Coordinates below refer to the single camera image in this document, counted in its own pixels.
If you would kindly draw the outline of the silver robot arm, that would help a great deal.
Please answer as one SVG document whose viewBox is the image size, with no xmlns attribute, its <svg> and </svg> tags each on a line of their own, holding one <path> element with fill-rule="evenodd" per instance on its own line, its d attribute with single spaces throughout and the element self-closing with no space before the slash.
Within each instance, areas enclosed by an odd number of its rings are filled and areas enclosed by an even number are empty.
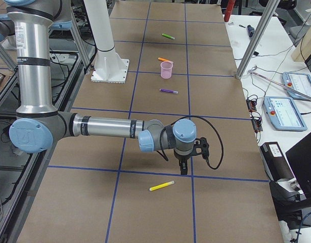
<svg viewBox="0 0 311 243">
<path fill-rule="evenodd" d="M 7 1 L 15 26 L 21 104 L 10 126 L 12 143 L 26 153 L 50 149 L 66 137 L 110 136 L 138 139 L 143 152 L 173 149 L 180 172 L 193 156 L 195 124 L 185 118 L 164 126 L 158 120 L 116 119 L 61 112 L 52 101 L 49 30 L 72 27 L 70 1 Z"/>
</svg>

